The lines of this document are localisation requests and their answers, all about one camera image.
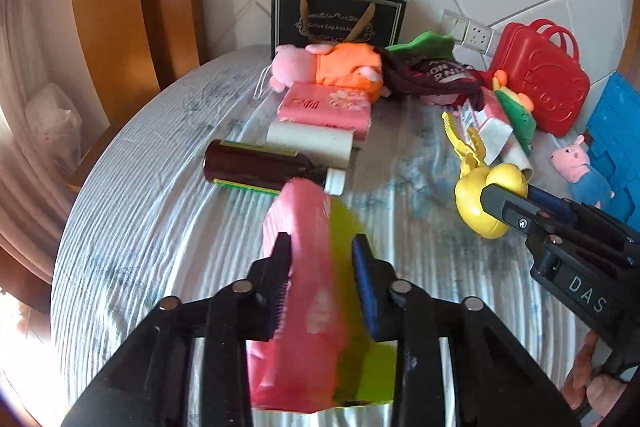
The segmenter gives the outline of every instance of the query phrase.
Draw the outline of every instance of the curtain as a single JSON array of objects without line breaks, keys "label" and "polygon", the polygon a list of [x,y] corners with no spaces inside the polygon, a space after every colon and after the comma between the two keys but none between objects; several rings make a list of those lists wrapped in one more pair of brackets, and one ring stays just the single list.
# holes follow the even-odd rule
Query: curtain
[{"label": "curtain", "polygon": [[73,195],[24,108],[49,81],[30,0],[0,0],[0,248],[50,283]]}]

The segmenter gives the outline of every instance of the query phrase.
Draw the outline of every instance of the yellow duck snowball clip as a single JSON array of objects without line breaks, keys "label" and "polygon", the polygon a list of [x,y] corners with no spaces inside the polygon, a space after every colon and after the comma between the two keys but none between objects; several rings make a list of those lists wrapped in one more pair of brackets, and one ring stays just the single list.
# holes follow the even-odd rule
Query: yellow duck snowball clip
[{"label": "yellow duck snowball clip", "polygon": [[485,239],[497,239],[509,230],[503,222],[482,209],[480,195],[487,185],[500,185],[526,198],[529,193],[527,181],[520,169],[512,163],[502,163],[494,168],[484,163],[486,150],[473,127],[467,132],[471,145],[460,139],[453,117],[444,112],[444,130],[456,154],[460,158],[460,181],[456,184],[456,206],[463,221],[474,232]]}]

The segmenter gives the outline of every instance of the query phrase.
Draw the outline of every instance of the blue plastic bin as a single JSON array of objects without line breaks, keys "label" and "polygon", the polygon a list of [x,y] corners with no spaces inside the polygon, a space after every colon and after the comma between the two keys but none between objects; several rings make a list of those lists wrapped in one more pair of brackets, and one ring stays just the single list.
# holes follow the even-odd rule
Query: blue plastic bin
[{"label": "blue plastic bin", "polygon": [[591,165],[615,192],[607,212],[640,230],[640,94],[613,73],[587,129]]}]

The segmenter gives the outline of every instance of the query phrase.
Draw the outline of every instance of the finger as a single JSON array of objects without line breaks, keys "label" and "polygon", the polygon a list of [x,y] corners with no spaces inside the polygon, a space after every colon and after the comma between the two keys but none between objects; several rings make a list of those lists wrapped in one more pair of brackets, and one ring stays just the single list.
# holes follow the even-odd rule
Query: finger
[{"label": "finger", "polygon": [[586,396],[587,390],[585,387],[576,388],[574,386],[574,371],[572,369],[562,385],[562,397],[564,397],[565,402],[569,404],[571,409],[578,409]]},{"label": "finger", "polygon": [[584,344],[575,357],[574,362],[574,386],[576,389],[585,387],[591,378],[591,358],[598,343],[598,336],[592,330],[584,338]]},{"label": "finger", "polygon": [[587,398],[593,410],[600,416],[606,416],[625,392],[626,384],[611,378],[609,375],[600,375],[593,379],[587,388]]}]

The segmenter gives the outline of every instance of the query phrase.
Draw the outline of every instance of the pink plush head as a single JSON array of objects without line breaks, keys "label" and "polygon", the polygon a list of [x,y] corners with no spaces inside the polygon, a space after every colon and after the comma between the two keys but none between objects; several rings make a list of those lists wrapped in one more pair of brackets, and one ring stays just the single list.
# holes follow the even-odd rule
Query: pink plush head
[{"label": "pink plush head", "polygon": [[573,183],[584,174],[586,169],[584,166],[591,164],[589,156],[580,147],[583,142],[584,136],[580,135],[570,146],[557,149],[551,155],[551,165],[562,174],[562,177]]},{"label": "pink plush head", "polygon": [[295,82],[315,82],[316,56],[290,44],[278,46],[271,63],[271,74],[269,87],[276,92],[283,92]]}]

